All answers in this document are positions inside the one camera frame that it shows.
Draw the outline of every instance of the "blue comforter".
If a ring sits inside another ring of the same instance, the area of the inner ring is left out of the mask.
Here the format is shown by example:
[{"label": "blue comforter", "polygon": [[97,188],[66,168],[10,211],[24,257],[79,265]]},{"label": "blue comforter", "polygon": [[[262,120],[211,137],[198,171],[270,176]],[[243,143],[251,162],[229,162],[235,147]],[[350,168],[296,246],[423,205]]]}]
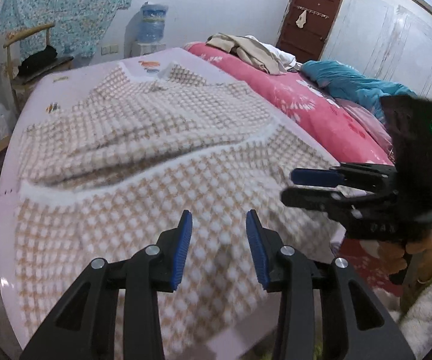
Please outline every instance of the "blue comforter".
[{"label": "blue comforter", "polygon": [[416,94],[408,87],[395,82],[370,79],[352,67],[337,61],[308,61],[301,66],[301,72],[318,87],[325,88],[333,97],[351,100],[371,112],[381,122],[385,115],[379,98],[391,95]]}]

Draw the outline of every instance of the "wooden chair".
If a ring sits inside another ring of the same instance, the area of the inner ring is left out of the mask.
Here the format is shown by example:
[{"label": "wooden chair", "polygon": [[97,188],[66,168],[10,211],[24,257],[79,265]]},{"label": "wooden chair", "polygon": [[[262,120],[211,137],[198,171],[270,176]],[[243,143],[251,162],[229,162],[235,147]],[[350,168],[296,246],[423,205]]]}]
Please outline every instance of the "wooden chair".
[{"label": "wooden chair", "polygon": [[67,71],[72,68],[73,57],[70,55],[65,55],[62,57],[57,57],[50,64],[45,66],[42,69],[39,69],[37,72],[30,76],[13,76],[13,61],[11,60],[11,45],[15,42],[21,41],[34,35],[38,32],[46,30],[46,46],[51,46],[50,43],[50,29],[55,26],[55,23],[47,23],[42,24],[40,26],[28,28],[27,30],[22,30],[10,37],[7,40],[3,48],[7,50],[7,62],[6,62],[6,72],[11,85],[11,92],[13,93],[14,103],[16,105],[16,110],[18,114],[23,110],[26,101],[28,100],[30,94],[34,90],[36,84],[39,80],[41,80],[44,76],[58,72],[58,71]]}]

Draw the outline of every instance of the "brown door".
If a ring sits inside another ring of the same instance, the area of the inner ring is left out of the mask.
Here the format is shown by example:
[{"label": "brown door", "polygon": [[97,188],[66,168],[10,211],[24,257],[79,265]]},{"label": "brown door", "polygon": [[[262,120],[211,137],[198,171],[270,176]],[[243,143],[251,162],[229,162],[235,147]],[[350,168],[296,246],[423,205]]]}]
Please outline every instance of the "brown door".
[{"label": "brown door", "polygon": [[[277,47],[296,56],[298,62],[317,61],[326,43],[341,0],[292,0]],[[296,25],[306,10],[303,28]]]}]

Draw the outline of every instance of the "person's wrist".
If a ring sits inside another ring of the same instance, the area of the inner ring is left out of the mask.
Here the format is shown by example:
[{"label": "person's wrist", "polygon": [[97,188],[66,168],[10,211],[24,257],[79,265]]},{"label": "person's wrist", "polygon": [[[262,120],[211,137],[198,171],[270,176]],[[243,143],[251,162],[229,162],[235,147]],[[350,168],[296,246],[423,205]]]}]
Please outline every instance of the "person's wrist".
[{"label": "person's wrist", "polygon": [[418,280],[420,283],[432,278],[432,248],[424,252],[424,257],[418,269]]}]

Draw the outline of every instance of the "brown and white checkered fabric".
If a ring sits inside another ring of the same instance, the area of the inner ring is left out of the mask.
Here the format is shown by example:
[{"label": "brown and white checkered fabric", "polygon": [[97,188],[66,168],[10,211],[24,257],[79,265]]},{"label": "brown and white checkered fabric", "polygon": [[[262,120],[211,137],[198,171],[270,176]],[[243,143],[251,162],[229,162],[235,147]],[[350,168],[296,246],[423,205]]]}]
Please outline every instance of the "brown and white checkered fabric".
[{"label": "brown and white checkered fabric", "polygon": [[[183,280],[158,298],[167,356],[265,297],[245,234],[249,209],[285,243],[327,260],[337,224],[284,207],[279,194],[293,168],[333,164],[270,117],[245,83],[207,85],[179,66],[170,81],[136,83],[117,69],[92,93],[93,106],[79,104],[25,136],[16,276],[28,335],[92,258],[131,257],[184,209],[193,237]],[[120,302],[118,358],[121,345]]]}]

